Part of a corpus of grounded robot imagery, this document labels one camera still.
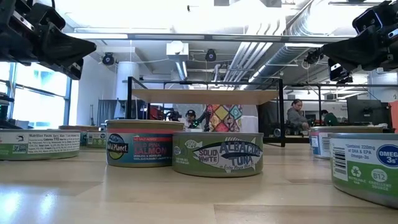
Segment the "table surface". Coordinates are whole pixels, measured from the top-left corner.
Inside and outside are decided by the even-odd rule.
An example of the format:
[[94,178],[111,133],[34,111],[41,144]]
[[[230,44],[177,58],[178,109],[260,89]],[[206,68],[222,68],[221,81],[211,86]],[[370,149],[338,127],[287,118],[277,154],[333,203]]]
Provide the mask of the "table surface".
[[263,173],[233,179],[111,167],[101,149],[0,161],[0,223],[397,223],[397,210],[334,188],[308,144],[264,147]]
[[261,105],[278,96],[278,91],[262,90],[132,90],[132,95],[148,103],[194,103],[215,105]]

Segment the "can label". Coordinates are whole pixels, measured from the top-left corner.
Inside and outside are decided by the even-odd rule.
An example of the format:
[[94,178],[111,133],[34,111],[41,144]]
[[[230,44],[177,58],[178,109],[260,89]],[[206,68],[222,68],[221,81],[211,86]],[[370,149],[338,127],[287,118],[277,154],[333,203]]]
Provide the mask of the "can label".
[[398,141],[331,139],[333,181],[398,197]]
[[185,172],[253,172],[262,169],[261,138],[174,138],[173,166]]
[[173,130],[109,129],[106,133],[108,161],[171,164],[172,133]]
[[311,133],[310,147],[314,155],[330,158],[330,133]]
[[80,133],[0,133],[0,158],[73,152],[79,150]]
[[87,147],[106,148],[106,134],[87,132]]

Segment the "woman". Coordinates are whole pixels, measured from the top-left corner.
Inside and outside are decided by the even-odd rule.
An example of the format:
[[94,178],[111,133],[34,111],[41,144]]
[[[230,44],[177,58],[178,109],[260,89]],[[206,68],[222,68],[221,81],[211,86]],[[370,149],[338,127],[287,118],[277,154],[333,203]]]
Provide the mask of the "woman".
[[287,120],[294,125],[295,128],[302,130],[309,130],[307,119],[300,113],[301,107],[303,107],[303,102],[296,99],[292,103],[292,107],[287,111]]

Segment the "colorful artwork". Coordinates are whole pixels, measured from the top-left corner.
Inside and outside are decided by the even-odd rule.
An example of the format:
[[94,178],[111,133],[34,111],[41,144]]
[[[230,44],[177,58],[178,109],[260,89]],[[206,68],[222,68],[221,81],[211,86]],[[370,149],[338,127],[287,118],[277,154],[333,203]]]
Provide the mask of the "colorful artwork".
[[210,131],[240,132],[242,105],[207,105],[210,116]]

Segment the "white can label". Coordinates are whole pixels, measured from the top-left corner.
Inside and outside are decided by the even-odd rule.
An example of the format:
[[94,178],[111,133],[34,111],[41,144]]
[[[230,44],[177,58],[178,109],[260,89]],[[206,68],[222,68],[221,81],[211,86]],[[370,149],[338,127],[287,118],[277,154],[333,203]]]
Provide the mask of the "white can label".
[[0,143],[13,154],[43,154],[78,151],[80,133],[0,133]]

